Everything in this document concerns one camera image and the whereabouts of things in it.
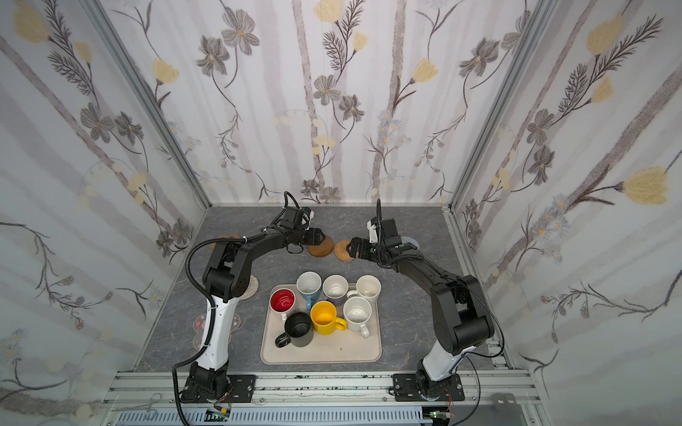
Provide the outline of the grey blue woven coaster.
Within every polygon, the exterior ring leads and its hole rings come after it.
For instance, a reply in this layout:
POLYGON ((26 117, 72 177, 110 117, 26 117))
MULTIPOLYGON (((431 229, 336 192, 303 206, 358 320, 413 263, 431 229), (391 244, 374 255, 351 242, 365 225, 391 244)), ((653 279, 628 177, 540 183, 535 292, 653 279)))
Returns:
POLYGON ((401 246, 407 250, 419 250, 419 243, 408 236, 401 236, 401 246))

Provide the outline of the white grey small mug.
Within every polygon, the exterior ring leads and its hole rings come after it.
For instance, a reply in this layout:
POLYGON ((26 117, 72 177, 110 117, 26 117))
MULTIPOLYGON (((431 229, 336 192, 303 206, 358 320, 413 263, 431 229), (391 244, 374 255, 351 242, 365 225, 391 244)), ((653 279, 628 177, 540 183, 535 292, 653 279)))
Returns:
POLYGON ((342 305, 348 291, 349 283, 342 275, 330 275, 323 282, 323 294, 334 305, 342 305))

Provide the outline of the brown round wooden coaster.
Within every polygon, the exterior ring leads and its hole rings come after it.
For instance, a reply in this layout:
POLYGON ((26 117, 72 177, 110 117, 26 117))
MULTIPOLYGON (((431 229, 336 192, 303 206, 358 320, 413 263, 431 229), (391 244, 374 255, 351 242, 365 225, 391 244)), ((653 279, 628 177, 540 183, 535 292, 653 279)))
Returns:
POLYGON ((313 257, 327 257, 334 250, 335 243, 327 236, 319 245, 309 245, 307 247, 308 253, 313 257))

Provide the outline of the beige plastic tray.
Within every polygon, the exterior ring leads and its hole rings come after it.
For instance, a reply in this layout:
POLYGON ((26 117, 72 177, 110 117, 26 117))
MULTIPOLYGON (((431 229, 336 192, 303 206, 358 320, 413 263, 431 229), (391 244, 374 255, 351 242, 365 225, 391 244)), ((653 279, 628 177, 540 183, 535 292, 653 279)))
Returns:
POLYGON ((274 311, 267 303, 267 316, 262 338, 260 356, 268 365, 294 364, 331 364, 331 363, 369 363, 380 359, 382 342, 378 307, 371 305, 373 314, 367 323, 369 337, 361 332, 346 330, 334 331, 331 335, 313 332, 312 342, 302 348, 288 344, 277 348, 275 339, 284 332, 282 314, 274 311))

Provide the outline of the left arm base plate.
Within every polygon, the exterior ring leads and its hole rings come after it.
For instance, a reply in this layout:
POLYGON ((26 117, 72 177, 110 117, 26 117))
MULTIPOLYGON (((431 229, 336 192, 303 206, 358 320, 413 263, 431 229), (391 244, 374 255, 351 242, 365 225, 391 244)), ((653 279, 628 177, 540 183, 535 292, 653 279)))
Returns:
POLYGON ((190 377, 180 391, 179 400, 182 403, 251 403, 256 379, 255 375, 221 374, 209 383, 190 377))

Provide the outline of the woven rattan round coaster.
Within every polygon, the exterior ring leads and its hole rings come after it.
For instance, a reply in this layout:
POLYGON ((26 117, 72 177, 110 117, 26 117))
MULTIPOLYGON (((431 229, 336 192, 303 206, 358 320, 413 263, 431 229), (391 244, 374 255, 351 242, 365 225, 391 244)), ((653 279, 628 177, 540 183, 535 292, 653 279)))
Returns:
POLYGON ((334 254, 342 262, 350 262, 354 260, 354 257, 348 252, 348 245, 350 243, 350 240, 342 240, 335 244, 334 254))

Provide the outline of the white mug front right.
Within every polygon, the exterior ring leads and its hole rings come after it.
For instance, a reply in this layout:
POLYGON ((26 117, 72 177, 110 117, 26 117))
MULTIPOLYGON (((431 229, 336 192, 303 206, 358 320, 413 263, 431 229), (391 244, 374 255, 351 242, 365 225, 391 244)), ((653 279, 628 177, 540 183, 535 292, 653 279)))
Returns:
POLYGON ((348 330, 369 338, 368 323, 373 314, 370 302, 360 296, 350 297, 343 306, 343 314, 348 330))

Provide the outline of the yellow mug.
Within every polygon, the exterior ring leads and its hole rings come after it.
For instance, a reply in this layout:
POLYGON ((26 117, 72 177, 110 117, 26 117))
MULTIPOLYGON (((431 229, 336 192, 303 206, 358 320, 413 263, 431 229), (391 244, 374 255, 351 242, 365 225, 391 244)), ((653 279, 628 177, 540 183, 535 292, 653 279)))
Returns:
POLYGON ((310 312, 314 330, 319 335, 332 335, 335 331, 346 331, 347 322, 337 315, 337 307, 328 301, 317 302, 310 312))

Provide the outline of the cork paw print coaster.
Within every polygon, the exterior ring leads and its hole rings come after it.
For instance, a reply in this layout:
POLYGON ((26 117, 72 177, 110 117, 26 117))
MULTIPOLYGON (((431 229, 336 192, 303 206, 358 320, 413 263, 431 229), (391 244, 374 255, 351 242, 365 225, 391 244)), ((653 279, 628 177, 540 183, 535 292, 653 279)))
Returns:
MULTIPOLYGON (((216 237, 216 239, 217 240, 230 240, 230 241, 241 240, 241 236, 239 236, 238 234, 231 234, 231 235, 223 234, 221 236, 216 237)), ((212 250, 215 248, 216 244, 217 244, 216 242, 211 243, 211 249, 212 250)))

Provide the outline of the white mug rear right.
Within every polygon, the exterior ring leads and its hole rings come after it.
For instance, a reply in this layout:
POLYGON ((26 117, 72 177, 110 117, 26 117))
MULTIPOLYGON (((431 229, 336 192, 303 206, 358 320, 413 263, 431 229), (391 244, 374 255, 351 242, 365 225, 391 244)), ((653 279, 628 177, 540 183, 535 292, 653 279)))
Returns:
POLYGON ((380 280, 373 275, 363 275, 355 283, 355 289, 346 293, 348 298, 360 296, 370 303, 376 303, 382 290, 380 280))

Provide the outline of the aluminium mounting rail frame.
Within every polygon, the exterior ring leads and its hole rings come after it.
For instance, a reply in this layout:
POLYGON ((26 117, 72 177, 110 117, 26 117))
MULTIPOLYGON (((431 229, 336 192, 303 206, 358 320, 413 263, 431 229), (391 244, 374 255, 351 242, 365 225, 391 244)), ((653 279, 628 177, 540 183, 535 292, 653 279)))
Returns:
POLYGON ((457 373, 460 402, 397 402, 394 374, 406 372, 261 372, 251 403, 185 403, 192 425, 548 425, 530 374, 522 369, 457 373))

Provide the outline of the red inside white mug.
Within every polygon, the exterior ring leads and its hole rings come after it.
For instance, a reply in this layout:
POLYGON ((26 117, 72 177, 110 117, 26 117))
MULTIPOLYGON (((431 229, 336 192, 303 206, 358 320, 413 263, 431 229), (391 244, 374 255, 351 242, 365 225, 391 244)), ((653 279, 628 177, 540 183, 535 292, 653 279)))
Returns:
POLYGON ((285 322, 296 306, 296 301, 296 295, 291 289, 277 289, 270 296, 269 308, 274 315, 285 322))

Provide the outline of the pink flower shaped coaster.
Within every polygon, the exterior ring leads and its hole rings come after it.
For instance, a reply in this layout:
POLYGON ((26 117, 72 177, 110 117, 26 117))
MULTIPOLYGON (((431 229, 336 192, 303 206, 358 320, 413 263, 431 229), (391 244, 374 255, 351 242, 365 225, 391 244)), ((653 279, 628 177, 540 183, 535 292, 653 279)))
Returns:
MULTIPOLYGON (((204 344, 204 329, 206 324, 206 315, 202 314, 198 316, 193 323, 193 329, 195 331, 195 338, 193 340, 193 347, 199 350, 204 344)), ((231 333, 236 333, 243 326, 242 318, 239 314, 235 314, 232 319, 231 333)))

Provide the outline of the aluminium corner post left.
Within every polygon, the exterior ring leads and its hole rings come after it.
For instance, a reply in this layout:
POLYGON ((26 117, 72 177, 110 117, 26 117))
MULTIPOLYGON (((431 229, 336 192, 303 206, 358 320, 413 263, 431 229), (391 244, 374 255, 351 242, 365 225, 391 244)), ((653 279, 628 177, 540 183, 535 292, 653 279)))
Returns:
POLYGON ((85 11, 88 20, 94 27, 104 46, 114 58, 115 64, 117 64, 125 81, 134 93, 135 98, 145 111, 147 118, 161 137, 164 147, 170 153, 170 158, 172 158, 179 168, 184 181, 189 185, 198 204, 206 211, 206 209, 209 209, 212 206, 206 191, 204 191, 199 180, 195 177, 189 161, 181 151, 179 142, 172 134, 171 128, 167 124, 163 112, 155 100, 152 89, 147 86, 146 80, 140 73, 136 62, 126 50, 123 41, 117 34, 117 31, 107 16, 101 2, 80 0, 78 3, 85 11))

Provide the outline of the black mug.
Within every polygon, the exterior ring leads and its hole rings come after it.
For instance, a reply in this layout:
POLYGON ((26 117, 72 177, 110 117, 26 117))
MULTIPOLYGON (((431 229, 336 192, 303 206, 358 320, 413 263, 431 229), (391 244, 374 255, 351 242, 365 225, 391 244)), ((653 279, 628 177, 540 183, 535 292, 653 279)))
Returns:
POLYGON ((289 316, 284 323, 284 332, 275 339, 277 348, 284 348, 292 344, 302 348, 311 344, 314 338, 314 327, 307 312, 296 312, 289 316))

